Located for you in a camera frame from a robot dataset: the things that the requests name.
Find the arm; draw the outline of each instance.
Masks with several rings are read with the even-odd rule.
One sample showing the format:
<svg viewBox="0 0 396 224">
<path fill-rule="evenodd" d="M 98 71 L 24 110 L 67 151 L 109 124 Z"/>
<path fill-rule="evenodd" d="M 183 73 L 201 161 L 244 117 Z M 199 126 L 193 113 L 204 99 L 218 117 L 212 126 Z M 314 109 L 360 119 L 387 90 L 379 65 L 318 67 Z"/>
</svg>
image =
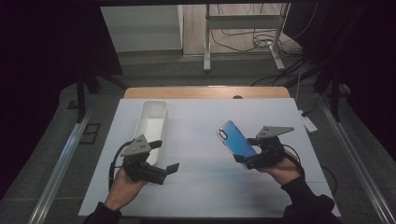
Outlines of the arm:
<svg viewBox="0 0 396 224">
<path fill-rule="evenodd" d="M 129 204 L 139 191 L 147 184 L 145 181 L 133 181 L 120 168 L 104 203 L 98 203 L 95 211 L 84 221 L 84 224 L 114 224 L 120 219 L 120 209 Z"/>
<path fill-rule="evenodd" d="M 260 168 L 258 171 L 271 175 L 289 194 L 291 205 L 286 207 L 283 214 L 285 223 L 342 223 L 332 214 L 334 201 L 325 195 L 316 196 L 293 162 L 283 158 L 275 166 Z"/>
</svg>

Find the phone case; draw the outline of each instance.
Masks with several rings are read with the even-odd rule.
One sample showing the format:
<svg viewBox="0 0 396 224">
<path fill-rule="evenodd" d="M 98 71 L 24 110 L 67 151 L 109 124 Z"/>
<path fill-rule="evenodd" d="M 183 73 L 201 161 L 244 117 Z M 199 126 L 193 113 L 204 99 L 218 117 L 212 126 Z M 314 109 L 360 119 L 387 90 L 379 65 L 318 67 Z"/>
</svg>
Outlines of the phone case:
<svg viewBox="0 0 396 224">
<path fill-rule="evenodd" d="M 242 135 L 241 131 L 231 120 L 228 120 L 218 129 L 218 137 L 233 154 L 245 157 L 257 154 L 246 137 Z"/>
</svg>

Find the white plastic container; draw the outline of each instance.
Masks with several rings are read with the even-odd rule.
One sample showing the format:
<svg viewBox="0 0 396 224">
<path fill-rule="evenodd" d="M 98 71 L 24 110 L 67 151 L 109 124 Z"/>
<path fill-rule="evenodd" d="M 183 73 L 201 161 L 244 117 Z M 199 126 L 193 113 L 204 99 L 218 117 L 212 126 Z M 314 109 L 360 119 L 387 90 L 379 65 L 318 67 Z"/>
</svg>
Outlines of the white plastic container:
<svg viewBox="0 0 396 224">
<path fill-rule="evenodd" d="M 164 101 L 146 101 L 140 111 L 134 138 L 140 134 L 146 136 L 148 142 L 163 140 L 164 124 L 166 119 L 167 103 Z M 147 162 L 150 165 L 157 163 L 161 147 L 150 151 Z"/>
</svg>

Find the smartphone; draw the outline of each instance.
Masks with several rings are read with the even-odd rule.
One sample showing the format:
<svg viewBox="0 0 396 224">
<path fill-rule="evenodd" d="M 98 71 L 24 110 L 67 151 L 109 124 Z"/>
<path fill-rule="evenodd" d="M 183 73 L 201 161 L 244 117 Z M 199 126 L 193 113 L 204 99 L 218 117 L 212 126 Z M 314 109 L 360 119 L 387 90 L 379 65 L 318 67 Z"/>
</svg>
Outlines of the smartphone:
<svg viewBox="0 0 396 224">
<path fill-rule="evenodd" d="M 218 137 L 233 154 L 244 157 L 257 154 L 253 146 L 250 145 L 246 137 L 242 135 L 241 131 L 231 120 L 228 120 L 218 129 Z"/>
</svg>

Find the white tabletop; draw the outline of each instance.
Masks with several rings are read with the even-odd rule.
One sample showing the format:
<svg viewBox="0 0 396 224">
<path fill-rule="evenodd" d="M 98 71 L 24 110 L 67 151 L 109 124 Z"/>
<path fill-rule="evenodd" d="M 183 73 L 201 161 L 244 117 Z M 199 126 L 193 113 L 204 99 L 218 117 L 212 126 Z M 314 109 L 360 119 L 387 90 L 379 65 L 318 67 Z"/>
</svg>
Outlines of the white tabletop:
<svg viewBox="0 0 396 224">
<path fill-rule="evenodd" d="M 294 127 L 279 136 L 293 147 L 315 194 L 332 197 L 318 158 L 293 99 L 158 99 L 168 104 L 163 146 L 157 166 L 179 162 L 163 185 L 148 183 L 137 198 L 121 209 L 128 217 L 282 217 L 289 195 L 275 180 L 247 170 L 216 136 L 232 120 L 245 137 L 254 137 L 263 125 Z M 108 193 L 108 167 L 118 148 L 132 140 L 145 99 L 120 100 L 101 157 L 79 215 L 94 211 Z M 333 213 L 340 217 L 335 207 Z"/>
</svg>

